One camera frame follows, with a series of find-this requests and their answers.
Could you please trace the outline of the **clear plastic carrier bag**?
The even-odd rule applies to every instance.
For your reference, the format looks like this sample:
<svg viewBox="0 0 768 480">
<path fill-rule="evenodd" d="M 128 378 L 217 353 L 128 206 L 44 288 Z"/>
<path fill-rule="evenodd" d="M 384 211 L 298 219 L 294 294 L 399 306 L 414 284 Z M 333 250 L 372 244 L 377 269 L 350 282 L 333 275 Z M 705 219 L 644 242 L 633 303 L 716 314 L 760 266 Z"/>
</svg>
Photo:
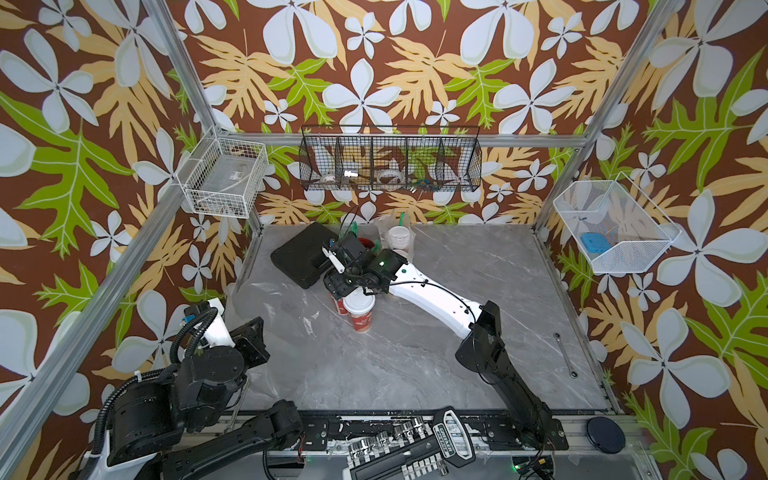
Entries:
<svg viewBox="0 0 768 480">
<path fill-rule="evenodd" d="M 411 226 L 407 213 L 390 213 L 374 221 L 381 246 L 405 257 L 408 262 L 414 258 L 416 231 Z"/>
</svg>

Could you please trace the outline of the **black lid red cup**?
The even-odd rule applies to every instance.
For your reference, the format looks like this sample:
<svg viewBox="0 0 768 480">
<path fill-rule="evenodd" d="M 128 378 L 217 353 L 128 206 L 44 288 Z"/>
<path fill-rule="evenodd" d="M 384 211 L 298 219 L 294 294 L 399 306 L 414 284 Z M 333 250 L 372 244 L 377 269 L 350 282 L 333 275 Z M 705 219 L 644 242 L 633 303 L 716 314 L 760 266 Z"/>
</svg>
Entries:
<svg viewBox="0 0 768 480">
<path fill-rule="evenodd" d="M 335 296 L 331 296 L 331 300 L 334 302 L 335 309 L 339 315 L 346 316 L 348 314 L 343 297 L 336 298 Z"/>
</svg>

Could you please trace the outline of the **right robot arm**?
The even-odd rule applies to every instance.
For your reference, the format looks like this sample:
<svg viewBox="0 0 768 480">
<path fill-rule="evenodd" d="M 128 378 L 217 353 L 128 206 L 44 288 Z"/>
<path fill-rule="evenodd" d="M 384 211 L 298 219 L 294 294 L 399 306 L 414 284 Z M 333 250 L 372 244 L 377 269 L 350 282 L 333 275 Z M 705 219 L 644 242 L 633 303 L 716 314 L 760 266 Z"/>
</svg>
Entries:
<svg viewBox="0 0 768 480">
<path fill-rule="evenodd" d="M 351 300 L 355 291 L 366 299 L 391 294 L 429 313 L 461 339 L 456 360 L 498 394 L 521 445 L 534 450 L 568 447 L 561 423 L 512 364 L 496 303 L 468 300 L 429 278 L 400 253 L 373 252 L 353 233 L 324 242 L 321 251 L 332 265 L 323 283 L 334 299 Z"/>
</svg>

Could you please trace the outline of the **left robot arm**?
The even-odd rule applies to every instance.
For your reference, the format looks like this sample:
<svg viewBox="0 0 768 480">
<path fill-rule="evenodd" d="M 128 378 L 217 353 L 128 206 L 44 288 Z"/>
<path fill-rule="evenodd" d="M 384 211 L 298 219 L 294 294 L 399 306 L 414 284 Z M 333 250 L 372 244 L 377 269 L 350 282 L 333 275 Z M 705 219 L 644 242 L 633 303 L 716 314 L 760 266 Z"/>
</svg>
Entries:
<svg viewBox="0 0 768 480">
<path fill-rule="evenodd" d="M 240 427 L 188 448 L 186 433 L 215 425 L 250 369 L 266 363 L 264 321 L 236 328 L 233 345 L 187 351 L 171 365 L 135 374 L 104 402 L 92 448 L 74 479 L 200 479 L 254 453 L 293 447 L 305 435 L 296 405 L 279 400 Z"/>
</svg>

